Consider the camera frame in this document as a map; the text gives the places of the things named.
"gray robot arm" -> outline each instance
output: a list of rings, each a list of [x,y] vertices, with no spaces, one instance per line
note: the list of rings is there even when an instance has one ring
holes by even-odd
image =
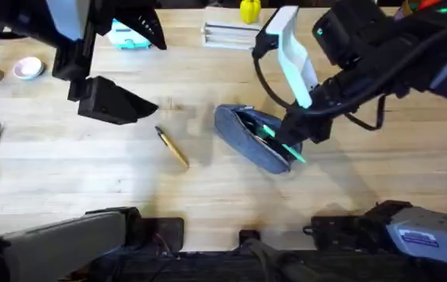
[[[362,216],[315,216],[304,228],[319,250],[390,252],[447,264],[447,214],[385,201]]]

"light wood surface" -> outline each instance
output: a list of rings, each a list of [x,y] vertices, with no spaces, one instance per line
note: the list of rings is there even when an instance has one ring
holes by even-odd
[[[337,71],[311,36],[325,11],[303,9],[297,18],[298,39],[320,81]],[[118,51],[106,38],[96,41],[92,76],[160,104],[153,116],[133,125],[78,116],[78,105],[67,101],[69,84],[51,71],[34,81],[17,80],[11,70],[18,59],[37,56],[51,70],[55,51],[32,39],[0,42],[0,68],[6,71],[0,84],[0,233],[98,208],[135,206],[144,216],[182,216],[187,251],[228,250],[243,227],[280,239],[298,233],[312,215],[364,212],[386,199],[447,212],[446,100],[420,93],[390,98],[379,132],[340,117],[329,141],[305,143],[307,164],[270,175],[213,133],[214,108],[222,103],[245,103],[282,117],[256,78],[251,52],[202,48],[203,10],[158,13],[168,51]],[[290,99],[275,53],[263,59],[262,69]],[[358,116],[373,121],[375,111],[375,103],[368,103]],[[189,158],[188,171],[154,125],[162,125]]]

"label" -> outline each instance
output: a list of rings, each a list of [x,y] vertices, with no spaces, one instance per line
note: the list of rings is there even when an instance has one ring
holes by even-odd
[[[422,244],[430,247],[439,248],[435,236],[430,233],[414,231],[414,230],[399,230],[401,238],[408,243]]]

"black bracket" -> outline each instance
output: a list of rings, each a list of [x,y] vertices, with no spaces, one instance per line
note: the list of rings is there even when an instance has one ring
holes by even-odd
[[[78,114],[115,125],[137,122],[159,107],[103,77],[72,81],[70,101],[80,101]]]

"green light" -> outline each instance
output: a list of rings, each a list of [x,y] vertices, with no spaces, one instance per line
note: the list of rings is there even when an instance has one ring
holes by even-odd
[[[439,13],[447,13],[447,8],[440,8],[437,10]]]

